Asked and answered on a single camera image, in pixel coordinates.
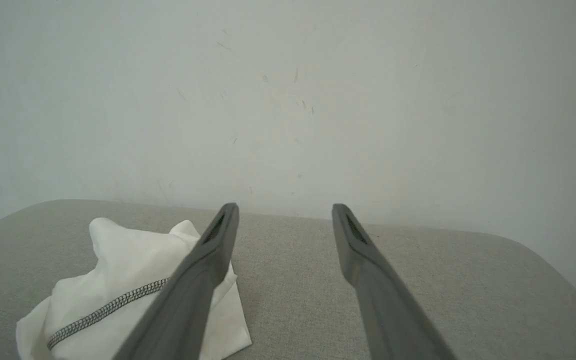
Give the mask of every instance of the gray stitching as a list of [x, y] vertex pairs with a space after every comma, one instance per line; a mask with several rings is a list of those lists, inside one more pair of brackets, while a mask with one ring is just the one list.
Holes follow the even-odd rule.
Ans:
[[144, 296], [148, 296], [150, 294], [160, 291], [164, 287], [164, 285], [166, 285], [166, 282], [168, 282], [168, 280], [169, 278], [162, 278], [162, 280], [157, 280], [151, 282], [150, 284], [146, 284], [142, 287], [138, 287], [137, 289], [128, 291], [125, 294], [122, 294], [122, 296], [119, 296], [118, 298], [115, 298], [109, 303], [106, 303], [106, 305], [98, 308], [91, 314], [60, 328], [60, 330], [53, 333], [53, 335], [51, 335], [48, 338], [48, 344], [47, 344], [48, 350], [53, 350], [53, 347], [59, 344], [59, 342], [61, 342], [62, 340], [86, 329], [87, 327], [93, 324], [102, 321], [103, 318], [116, 312], [122, 306], [128, 305], [129, 303], [141, 299]]

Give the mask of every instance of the gray upholstered bench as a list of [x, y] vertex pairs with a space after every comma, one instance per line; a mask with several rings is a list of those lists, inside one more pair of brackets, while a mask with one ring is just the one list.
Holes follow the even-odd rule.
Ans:
[[[16, 321], [57, 280], [94, 267], [92, 219], [158, 232], [190, 219], [203, 231], [216, 211], [57, 200], [1, 219], [0, 359], [16, 355]], [[488, 234], [364, 225], [458, 358], [576, 359], [576, 289], [533, 251]], [[244, 213], [232, 263], [253, 340], [232, 358], [370, 357], [330, 220]]]

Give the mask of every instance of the white cloth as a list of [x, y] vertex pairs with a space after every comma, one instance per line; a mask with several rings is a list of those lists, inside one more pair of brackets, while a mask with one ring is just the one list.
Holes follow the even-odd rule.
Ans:
[[[132, 230], [107, 218], [92, 220], [89, 228], [96, 267], [86, 275], [58, 281], [52, 295], [17, 322], [22, 360], [111, 359], [159, 292], [119, 307], [52, 350], [47, 344], [57, 331], [123, 294], [168, 278], [200, 237], [189, 220], [178, 223], [169, 234]], [[201, 360], [220, 360], [252, 344], [236, 279], [230, 264], [212, 296]]]

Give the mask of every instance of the white wall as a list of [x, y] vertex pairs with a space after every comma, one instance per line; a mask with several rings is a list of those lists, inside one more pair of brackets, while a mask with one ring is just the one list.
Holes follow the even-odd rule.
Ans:
[[0, 218], [59, 198], [346, 202], [576, 285], [576, 1], [0, 0]]

